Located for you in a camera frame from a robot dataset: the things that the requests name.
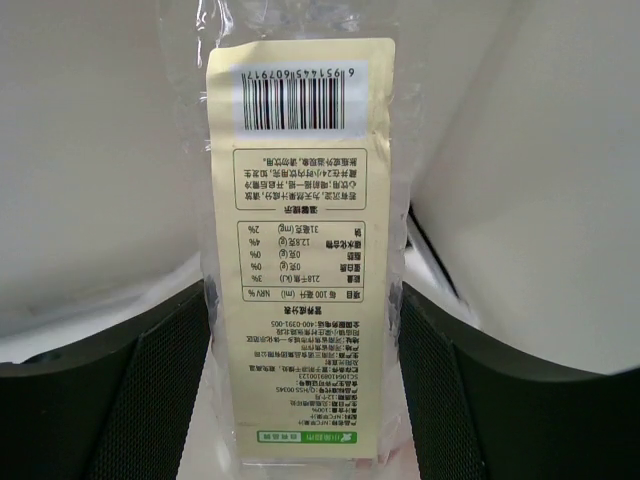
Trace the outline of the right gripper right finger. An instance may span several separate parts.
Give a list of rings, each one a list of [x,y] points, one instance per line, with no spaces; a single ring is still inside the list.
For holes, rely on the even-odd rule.
[[[639,372],[515,349],[403,289],[399,358],[424,479],[635,479]]]

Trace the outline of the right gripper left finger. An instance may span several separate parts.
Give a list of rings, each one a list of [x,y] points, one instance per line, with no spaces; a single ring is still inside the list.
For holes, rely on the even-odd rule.
[[[2,363],[2,478],[176,478],[209,342],[198,281],[85,339]]]

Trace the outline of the large green label bottle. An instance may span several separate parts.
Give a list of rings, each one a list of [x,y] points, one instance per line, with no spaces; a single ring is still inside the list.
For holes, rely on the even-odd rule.
[[[207,383],[235,479],[378,479],[403,442],[392,1],[161,1]]]

